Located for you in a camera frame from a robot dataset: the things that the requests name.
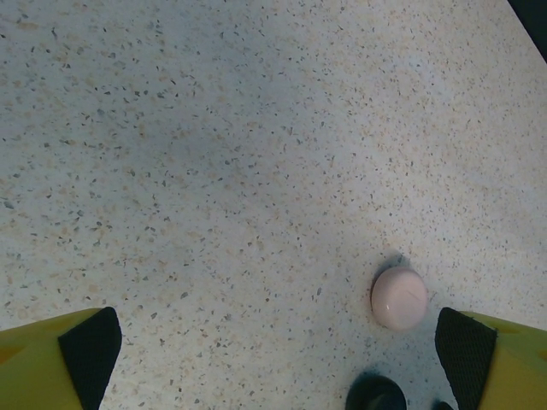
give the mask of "black mesh pad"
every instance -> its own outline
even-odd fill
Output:
[[[98,410],[121,348],[115,310],[100,310],[58,341],[82,409]]]
[[[449,307],[438,316],[435,347],[459,410],[477,410],[497,332]]]

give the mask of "black shoe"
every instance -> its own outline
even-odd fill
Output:
[[[435,405],[433,410],[454,410],[448,403],[444,401]]]
[[[407,410],[407,402],[389,378],[361,375],[351,386],[345,410]]]

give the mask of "small pink round object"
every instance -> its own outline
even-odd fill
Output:
[[[392,267],[376,280],[371,302],[373,315],[381,325],[406,331],[418,325],[426,315],[426,286],[412,269]]]

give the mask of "yellow object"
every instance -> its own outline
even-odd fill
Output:
[[[0,409],[81,410],[57,338],[100,310],[0,331]]]
[[[547,331],[462,313],[497,330],[478,410],[547,410]]]

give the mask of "black rubber pad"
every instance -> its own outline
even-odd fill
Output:
[[[435,347],[459,410],[477,410],[497,332],[449,307],[438,316]]]
[[[115,310],[100,310],[58,341],[82,409],[98,410],[121,348]]]

